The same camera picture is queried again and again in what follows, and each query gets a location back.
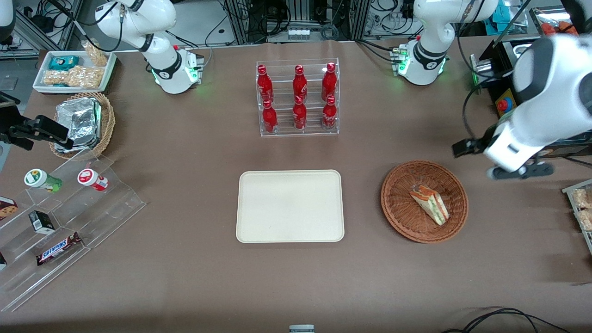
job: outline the coca-cola bottle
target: coca-cola bottle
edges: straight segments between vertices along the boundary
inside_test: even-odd
[[[263,100],[263,126],[267,133],[275,134],[278,132],[278,115],[271,107],[271,100]]]
[[[296,65],[294,72],[296,73],[296,75],[294,75],[294,80],[292,81],[294,96],[301,96],[303,101],[306,102],[307,81],[304,76],[304,67],[302,65]]]
[[[294,96],[292,113],[294,114],[294,128],[303,130],[306,127],[306,106],[304,106],[302,96]]]
[[[323,89],[321,91],[321,98],[323,101],[327,101],[327,96],[335,93],[337,87],[337,75],[335,74],[335,63],[330,62],[327,64],[327,72],[323,77]]]
[[[323,108],[323,119],[321,126],[325,130],[335,127],[335,117],[337,116],[337,107],[335,107],[335,96],[327,96],[327,105]]]
[[[267,68],[265,65],[257,66],[257,86],[259,88],[259,94],[261,95],[262,100],[270,100],[272,103],[274,102],[274,88],[271,84],[271,78],[267,74]]]

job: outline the wicker basket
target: wicker basket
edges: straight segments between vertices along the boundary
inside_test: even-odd
[[[94,97],[96,98],[100,105],[101,105],[101,141],[99,142],[96,147],[93,148],[92,152],[98,156],[107,148],[109,142],[111,141],[111,135],[113,134],[113,128],[115,127],[115,113],[113,112],[113,107],[109,100],[105,95],[100,92],[82,92],[80,94],[76,94],[68,100],[75,100],[77,98],[82,97]],[[53,117],[53,120],[57,120],[57,114]],[[70,159],[74,157],[78,152],[71,152],[71,153],[58,153],[56,148],[53,146],[53,143],[49,143],[49,148],[52,150],[56,156],[59,156],[64,159]]]
[[[444,225],[439,226],[409,195],[413,185],[425,185],[440,193],[450,213]],[[393,228],[420,243],[438,243],[455,236],[465,224],[469,209],[461,182],[430,161],[410,161],[392,169],[382,183],[381,204]]]

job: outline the table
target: table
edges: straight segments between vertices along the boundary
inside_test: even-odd
[[[464,48],[480,54],[490,40],[465,38]],[[14,325],[0,331],[287,332],[311,323],[319,333],[440,332],[488,306],[590,331],[590,253],[561,193],[590,170],[560,159],[550,177],[491,181],[486,157],[454,159],[451,144],[466,137],[461,106],[471,77],[456,46],[450,56],[435,83],[417,87],[355,43],[215,49],[201,86],[168,95],[139,53],[120,53],[108,96],[117,124],[105,155],[148,205],[16,312],[0,313],[1,325]],[[261,138],[255,62],[324,57],[342,66],[340,134]],[[64,99],[34,92],[26,115],[49,116]],[[487,94],[469,102],[477,133],[496,121],[491,108]],[[447,242],[409,241],[382,214],[384,177],[411,159],[438,162],[465,186],[469,217]],[[22,191],[26,170],[62,162],[46,143],[11,149],[2,194]],[[282,169],[341,173],[342,241],[237,241],[240,175]],[[532,332],[512,316],[489,327],[502,324],[496,331]]]

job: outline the snickers bar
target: snickers bar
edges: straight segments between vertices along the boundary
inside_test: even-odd
[[[41,266],[46,262],[50,261],[51,259],[57,257],[62,252],[69,249],[72,245],[76,243],[80,243],[82,240],[78,237],[78,233],[75,232],[73,235],[70,235],[68,238],[64,239],[63,241],[59,242],[58,244],[54,245],[49,250],[43,252],[43,254],[37,256],[37,266]]]

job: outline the acrylic bottle rack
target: acrylic bottle rack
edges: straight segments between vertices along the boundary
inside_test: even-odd
[[[333,95],[335,96],[337,114],[335,118],[335,126],[330,130],[325,130],[321,127],[323,107],[325,106],[325,102],[321,99],[321,89],[323,76],[327,71],[327,64],[329,62],[334,62],[336,65],[335,74],[337,75],[337,87]],[[267,74],[271,78],[274,88],[274,102],[272,106],[278,115],[279,127],[275,134],[265,131],[263,125],[263,100],[261,99],[257,86],[257,66],[259,65],[265,65],[265,67],[267,67]],[[306,77],[308,84],[307,100],[305,102],[307,121],[304,130],[298,130],[294,127],[294,116],[292,115],[292,108],[294,106],[292,80],[294,79],[294,68],[296,65],[303,65],[304,76]],[[255,67],[255,93],[257,95],[259,113],[259,131],[262,137],[339,134],[340,66],[338,58],[258,61],[257,66]]]
[[[96,248],[146,204],[136,192],[121,182],[110,168],[113,161],[95,156],[90,150],[79,152],[50,175],[60,178],[58,192],[29,188],[14,200],[18,210],[0,221],[0,253],[7,266],[0,271],[0,308],[14,311],[59,274]],[[82,186],[78,173],[91,168],[108,179],[104,191]],[[37,210],[49,215],[55,231],[35,233],[29,213]],[[36,256],[77,232],[82,242],[75,244],[43,265]]]

